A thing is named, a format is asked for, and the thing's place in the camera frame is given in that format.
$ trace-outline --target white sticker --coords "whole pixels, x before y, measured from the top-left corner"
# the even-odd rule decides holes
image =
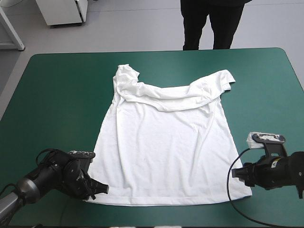
[[[275,168],[276,167],[276,164],[277,162],[279,161],[280,159],[276,159],[272,164],[271,164],[271,168]]]

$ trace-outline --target white cabinet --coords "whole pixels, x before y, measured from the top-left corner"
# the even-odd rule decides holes
[[[36,0],[48,25],[86,21],[87,0]]]

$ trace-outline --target t-shirt hem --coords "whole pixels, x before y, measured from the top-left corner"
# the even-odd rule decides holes
[[[247,194],[239,194],[237,196],[231,196],[232,200],[242,199],[249,197],[252,192]],[[207,197],[116,197],[107,195],[96,195],[96,199],[92,198],[86,200],[90,203],[98,203],[105,205],[115,206],[189,206],[189,205],[201,205],[201,204],[215,204],[228,201],[226,194],[207,198]]]

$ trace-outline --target person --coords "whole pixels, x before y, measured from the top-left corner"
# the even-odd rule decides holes
[[[251,0],[180,0],[184,18],[183,50],[198,50],[209,15],[214,34],[213,49],[229,49],[245,3]]]

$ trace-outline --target gray floor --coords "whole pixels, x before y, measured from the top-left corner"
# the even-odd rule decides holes
[[[37,53],[181,50],[179,0],[89,0],[87,22],[50,28],[35,0],[5,8],[26,49],[0,51],[0,118],[30,57]],[[304,0],[253,0],[244,8],[232,48],[283,48],[304,87]],[[207,23],[200,49],[211,49]]]

